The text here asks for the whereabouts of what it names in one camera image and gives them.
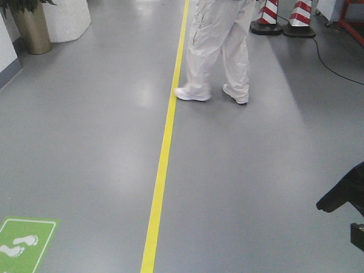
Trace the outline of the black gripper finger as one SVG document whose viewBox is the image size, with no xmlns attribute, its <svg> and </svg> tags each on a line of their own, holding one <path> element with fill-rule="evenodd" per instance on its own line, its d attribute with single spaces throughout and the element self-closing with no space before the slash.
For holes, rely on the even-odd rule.
<svg viewBox="0 0 364 273">
<path fill-rule="evenodd" d="M 364 231 L 363 224 L 352 223 L 350 224 L 350 241 L 351 243 L 364 251 Z"/>
<path fill-rule="evenodd" d="M 363 162 L 353 167 L 317 203 L 316 208 L 331 213 L 349 202 L 363 216 Z"/>
</svg>

